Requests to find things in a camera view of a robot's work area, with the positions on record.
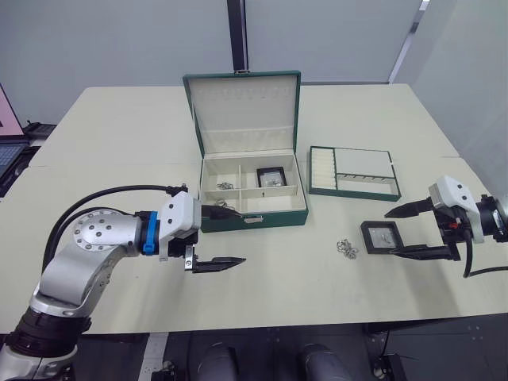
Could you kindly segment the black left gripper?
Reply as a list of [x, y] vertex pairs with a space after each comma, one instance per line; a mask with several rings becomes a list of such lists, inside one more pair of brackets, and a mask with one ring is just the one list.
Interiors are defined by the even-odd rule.
[[[224, 206], [202, 205], [202, 218], [210, 220], [225, 220], [230, 218], [241, 218], [242, 213]], [[214, 257], [209, 261], [199, 261], [194, 253], [194, 246], [198, 243], [198, 231], [188, 237], [174, 238], [168, 242], [167, 254], [169, 257], [184, 257], [184, 269], [193, 274], [220, 272], [235, 267], [246, 261], [240, 257]]]

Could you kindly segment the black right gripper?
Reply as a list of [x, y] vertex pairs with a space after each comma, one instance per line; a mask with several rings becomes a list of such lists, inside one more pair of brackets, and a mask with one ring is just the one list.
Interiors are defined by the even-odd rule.
[[[416, 217], [433, 210], [430, 197], [396, 206], [384, 214], [385, 218]], [[403, 246], [389, 253], [412, 260], [453, 260], [459, 261], [460, 254], [455, 247], [458, 243], [471, 243], [471, 223], [466, 210], [460, 206], [443, 206], [434, 210], [434, 217], [445, 246], [429, 247], [426, 244]]]

